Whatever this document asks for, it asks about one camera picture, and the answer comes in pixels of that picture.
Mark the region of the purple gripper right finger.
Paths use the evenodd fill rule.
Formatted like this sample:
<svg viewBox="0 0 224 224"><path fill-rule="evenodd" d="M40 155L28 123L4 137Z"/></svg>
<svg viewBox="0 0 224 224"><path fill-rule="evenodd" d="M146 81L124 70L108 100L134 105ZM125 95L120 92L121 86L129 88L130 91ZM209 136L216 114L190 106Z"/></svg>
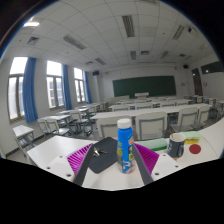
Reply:
<svg viewBox="0 0 224 224"><path fill-rule="evenodd" d="M153 182L152 171L158 161L159 155L145 146L133 144L133 155L137 162L142 181L145 185Z"/></svg>

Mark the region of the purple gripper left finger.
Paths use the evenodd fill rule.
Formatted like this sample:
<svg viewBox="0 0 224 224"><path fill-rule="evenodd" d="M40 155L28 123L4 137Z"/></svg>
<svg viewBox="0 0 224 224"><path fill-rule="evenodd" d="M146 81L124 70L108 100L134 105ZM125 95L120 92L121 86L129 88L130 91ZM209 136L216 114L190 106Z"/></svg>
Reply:
<svg viewBox="0 0 224 224"><path fill-rule="evenodd" d="M88 144L67 156L67 161L75 174L76 185L83 184L92 156L93 144Z"/></svg>

